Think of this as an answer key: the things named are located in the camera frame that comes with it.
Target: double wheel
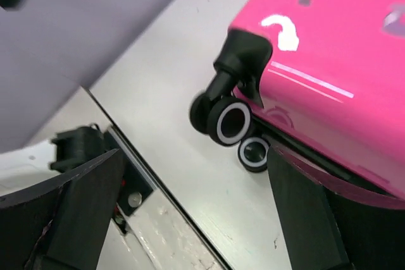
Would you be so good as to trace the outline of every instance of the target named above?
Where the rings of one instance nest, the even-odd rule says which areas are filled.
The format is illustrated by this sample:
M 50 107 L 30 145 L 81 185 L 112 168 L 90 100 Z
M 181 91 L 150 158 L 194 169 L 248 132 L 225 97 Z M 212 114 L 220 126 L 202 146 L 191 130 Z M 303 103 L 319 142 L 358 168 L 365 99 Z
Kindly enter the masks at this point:
M 190 122 L 217 144 L 239 144 L 238 158 L 247 170 L 257 173 L 266 169 L 269 144 L 254 132 L 251 108 L 246 102 L 233 96 L 211 102 L 202 93 L 191 105 Z

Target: caster wheel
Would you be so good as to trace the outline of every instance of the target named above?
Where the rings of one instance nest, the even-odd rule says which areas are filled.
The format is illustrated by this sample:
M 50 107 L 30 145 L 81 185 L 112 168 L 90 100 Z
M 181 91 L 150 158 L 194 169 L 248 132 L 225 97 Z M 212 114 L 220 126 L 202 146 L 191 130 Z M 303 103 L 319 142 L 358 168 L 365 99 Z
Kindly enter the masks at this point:
M 208 135 L 217 144 L 230 147 L 240 142 L 251 129 L 252 112 L 236 97 L 219 100 L 208 114 Z
M 209 100 L 205 98 L 204 93 L 200 93 L 192 102 L 189 119 L 194 129 L 202 134 L 207 132 L 207 119 L 210 110 Z
M 268 149 L 269 144 L 263 138 L 248 137 L 239 145 L 239 161 L 250 172 L 266 171 Z

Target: white wheel rim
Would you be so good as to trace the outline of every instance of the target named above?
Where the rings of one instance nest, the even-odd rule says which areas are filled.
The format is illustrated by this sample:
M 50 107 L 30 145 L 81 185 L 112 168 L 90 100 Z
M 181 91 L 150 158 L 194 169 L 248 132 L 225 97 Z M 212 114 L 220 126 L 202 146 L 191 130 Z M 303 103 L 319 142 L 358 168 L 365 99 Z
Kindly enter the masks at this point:
M 253 143 L 253 142 L 258 142 L 258 143 L 261 144 L 261 145 L 265 148 L 265 150 L 266 150 L 265 158 L 263 158 L 261 161 L 258 161 L 258 162 L 256 162 L 256 163 L 254 163 L 254 162 L 248 160 L 247 157 L 245 156 L 245 153 L 244 153 L 246 147 L 247 147 L 248 145 L 250 145 L 251 143 Z M 252 168 L 262 167 L 262 166 L 264 166 L 264 165 L 267 163 L 267 151 L 268 151 L 268 148 L 269 148 L 269 145 L 268 145 L 268 143 L 267 143 L 264 139 L 262 139 L 262 138 L 260 138 L 260 137 L 249 137 L 248 139 L 246 139 L 245 141 L 243 141 L 243 143 L 241 143 L 241 145 L 240 145 L 240 147 L 239 147 L 239 157 L 240 157 L 240 160 L 241 160 L 244 164 L 246 164 L 247 166 L 252 167 Z
M 236 134 L 233 137 L 226 137 L 222 133 L 222 122 L 225 116 L 234 109 L 239 109 L 243 112 L 244 115 L 244 124 L 243 127 L 240 129 L 239 133 Z M 235 102 L 233 104 L 230 104 L 227 106 L 221 113 L 220 117 L 218 118 L 218 121 L 216 122 L 216 136 L 218 139 L 227 145 L 233 145 L 236 144 L 237 142 L 240 142 L 242 138 L 246 135 L 247 131 L 249 131 L 249 126 L 251 124 L 251 113 L 249 111 L 249 107 L 245 105 L 243 102 Z

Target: gray wall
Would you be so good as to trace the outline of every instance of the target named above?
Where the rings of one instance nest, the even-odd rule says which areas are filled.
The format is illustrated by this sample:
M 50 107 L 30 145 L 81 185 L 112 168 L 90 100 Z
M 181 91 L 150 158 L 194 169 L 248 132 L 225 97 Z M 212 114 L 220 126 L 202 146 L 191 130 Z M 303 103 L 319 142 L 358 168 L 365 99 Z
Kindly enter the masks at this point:
M 21 147 L 171 0 L 25 0 L 0 11 L 0 152 Z

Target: pink suitcase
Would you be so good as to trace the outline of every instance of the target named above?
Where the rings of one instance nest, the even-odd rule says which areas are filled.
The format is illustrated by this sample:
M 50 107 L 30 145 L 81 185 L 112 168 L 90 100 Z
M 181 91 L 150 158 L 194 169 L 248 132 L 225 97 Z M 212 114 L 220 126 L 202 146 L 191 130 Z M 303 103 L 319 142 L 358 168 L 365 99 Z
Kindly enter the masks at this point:
M 404 54 L 405 0 L 249 0 L 231 23 L 190 122 L 268 168 L 293 270 L 405 269 Z

